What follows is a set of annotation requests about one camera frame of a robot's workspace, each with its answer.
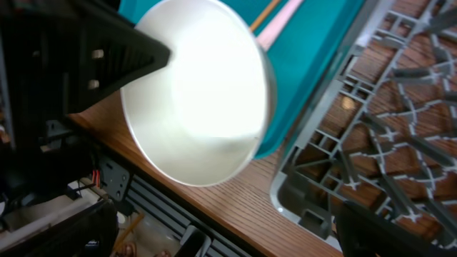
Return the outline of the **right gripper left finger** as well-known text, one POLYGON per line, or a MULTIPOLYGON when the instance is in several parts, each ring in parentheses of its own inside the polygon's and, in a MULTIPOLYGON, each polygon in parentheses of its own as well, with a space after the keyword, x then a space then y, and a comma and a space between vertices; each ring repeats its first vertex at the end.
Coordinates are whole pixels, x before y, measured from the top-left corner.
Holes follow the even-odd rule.
POLYGON ((119 226, 112 201, 99 201, 1 251, 2 256, 110 256, 119 226))

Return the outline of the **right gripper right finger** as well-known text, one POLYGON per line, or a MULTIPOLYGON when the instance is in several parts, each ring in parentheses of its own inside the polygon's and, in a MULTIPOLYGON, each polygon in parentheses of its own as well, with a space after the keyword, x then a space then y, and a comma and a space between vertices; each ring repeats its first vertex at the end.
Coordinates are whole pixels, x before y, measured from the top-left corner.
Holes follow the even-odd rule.
POLYGON ((352 201, 340 207, 336 228, 345 257, 456 257, 455 250, 428 243, 352 201))

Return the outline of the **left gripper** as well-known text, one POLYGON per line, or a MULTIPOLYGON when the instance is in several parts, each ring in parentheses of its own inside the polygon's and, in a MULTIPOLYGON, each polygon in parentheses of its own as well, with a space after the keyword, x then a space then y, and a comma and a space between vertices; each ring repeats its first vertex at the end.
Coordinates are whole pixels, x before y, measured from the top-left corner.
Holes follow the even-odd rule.
POLYGON ((62 186, 89 174, 92 150, 43 151, 48 121, 79 113, 167 66, 171 50, 106 1, 1 2, 1 185, 62 186))

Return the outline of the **white bowl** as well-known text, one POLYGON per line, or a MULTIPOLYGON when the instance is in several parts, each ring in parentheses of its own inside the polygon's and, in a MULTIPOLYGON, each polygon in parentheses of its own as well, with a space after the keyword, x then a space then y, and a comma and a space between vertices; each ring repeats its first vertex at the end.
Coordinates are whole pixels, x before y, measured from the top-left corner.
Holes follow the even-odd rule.
POLYGON ((213 186, 256 155, 275 79, 246 22, 221 1, 160 1, 136 29, 170 48, 166 67, 121 89, 130 133, 169 179, 213 186))

